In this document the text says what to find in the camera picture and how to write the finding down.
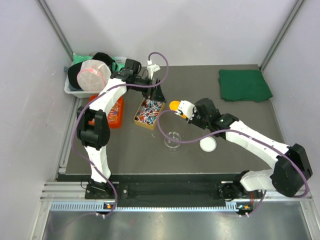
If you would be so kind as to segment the white round lid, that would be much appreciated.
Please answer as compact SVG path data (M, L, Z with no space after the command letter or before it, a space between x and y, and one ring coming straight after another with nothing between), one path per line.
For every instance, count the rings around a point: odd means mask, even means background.
M217 148L217 142L213 137L208 136L199 141L199 146L204 152L210 153Z

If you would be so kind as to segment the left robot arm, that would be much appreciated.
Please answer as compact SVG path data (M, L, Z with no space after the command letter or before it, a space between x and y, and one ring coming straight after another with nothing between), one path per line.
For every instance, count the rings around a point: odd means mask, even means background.
M76 136L87 152L91 166L91 177L86 187L88 200L108 199L115 192L109 181L111 170L107 160L107 143L110 140L108 114L116 102L127 90L142 93L146 99L164 102L160 79L153 80L160 66L147 61L147 76L138 75L139 62L127 59L119 71L111 71L99 60L87 60L82 63L77 75L81 83L98 91L98 96L86 106L77 110Z

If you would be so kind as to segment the clear plastic cup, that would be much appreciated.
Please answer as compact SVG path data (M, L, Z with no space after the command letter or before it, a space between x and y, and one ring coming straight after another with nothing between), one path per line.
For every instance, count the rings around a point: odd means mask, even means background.
M164 144L170 151L176 151L180 146L181 136L175 131L168 132L164 139Z

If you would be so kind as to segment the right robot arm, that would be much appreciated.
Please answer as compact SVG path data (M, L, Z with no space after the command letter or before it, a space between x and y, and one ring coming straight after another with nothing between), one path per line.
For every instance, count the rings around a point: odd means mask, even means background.
M313 171L303 146L289 146L270 139L251 129L230 113L221 114L212 100L202 98L196 103L182 101L178 110L189 124L208 129L217 137L234 143L263 160L269 169L245 170L238 174L233 192L239 198L245 198L252 191L277 191L289 197L297 197L304 187L309 192L308 180Z

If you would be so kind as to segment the tan candy box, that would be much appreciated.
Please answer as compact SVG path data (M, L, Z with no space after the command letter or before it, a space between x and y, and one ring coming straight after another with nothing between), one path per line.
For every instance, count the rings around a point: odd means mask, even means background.
M165 102L144 99L133 117L134 123L137 126L154 130L157 125L158 117L164 110L165 105Z

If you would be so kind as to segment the yellow plastic scoop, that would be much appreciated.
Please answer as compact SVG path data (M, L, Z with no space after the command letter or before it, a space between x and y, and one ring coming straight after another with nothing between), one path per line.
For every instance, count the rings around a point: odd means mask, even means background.
M183 119L187 119L187 116L184 114L184 106L185 106L186 101L171 101L169 104L169 109L173 111L176 115L180 116Z

